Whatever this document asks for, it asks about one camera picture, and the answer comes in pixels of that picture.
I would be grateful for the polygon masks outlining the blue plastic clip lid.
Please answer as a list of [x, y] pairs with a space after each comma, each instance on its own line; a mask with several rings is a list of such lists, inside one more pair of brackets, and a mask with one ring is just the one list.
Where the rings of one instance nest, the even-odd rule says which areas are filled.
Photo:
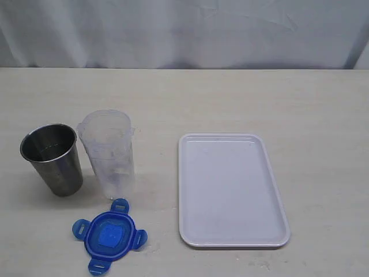
[[74, 223], [73, 235], [84, 243], [91, 257], [88, 265], [91, 275], [105, 275], [112, 262], [121, 259], [131, 250], [140, 250], [146, 244], [148, 234], [135, 227], [129, 209], [126, 199], [116, 199], [109, 211], [98, 215], [91, 222], [79, 219]]

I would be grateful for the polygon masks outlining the stainless steel cup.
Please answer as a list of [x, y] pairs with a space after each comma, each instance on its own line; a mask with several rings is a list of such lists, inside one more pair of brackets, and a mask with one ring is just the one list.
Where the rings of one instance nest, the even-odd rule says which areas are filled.
[[76, 142], [71, 127], [53, 123], [31, 131], [20, 144], [21, 156], [59, 197], [73, 195], [83, 184]]

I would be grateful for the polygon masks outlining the clear plastic tall container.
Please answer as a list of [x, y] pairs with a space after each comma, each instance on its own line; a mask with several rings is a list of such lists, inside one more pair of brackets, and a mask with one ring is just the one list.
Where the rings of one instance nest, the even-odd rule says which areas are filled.
[[110, 200], [130, 198], [134, 128], [129, 116], [118, 110], [94, 111], [77, 125], [77, 133], [104, 195]]

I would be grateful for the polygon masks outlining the white rectangular tray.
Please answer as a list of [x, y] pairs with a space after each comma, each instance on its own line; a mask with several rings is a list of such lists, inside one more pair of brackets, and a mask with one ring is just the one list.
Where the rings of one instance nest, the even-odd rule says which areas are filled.
[[189, 133], [178, 142], [182, 240], [195, 248], [281, 248], [291, 231], [262, 139]]

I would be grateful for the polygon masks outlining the white backdrop curtain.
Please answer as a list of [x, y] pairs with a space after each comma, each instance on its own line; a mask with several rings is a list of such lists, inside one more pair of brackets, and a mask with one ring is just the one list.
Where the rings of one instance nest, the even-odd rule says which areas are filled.
[[4, 67], [367, 69], [367, 1], [2, 1]]

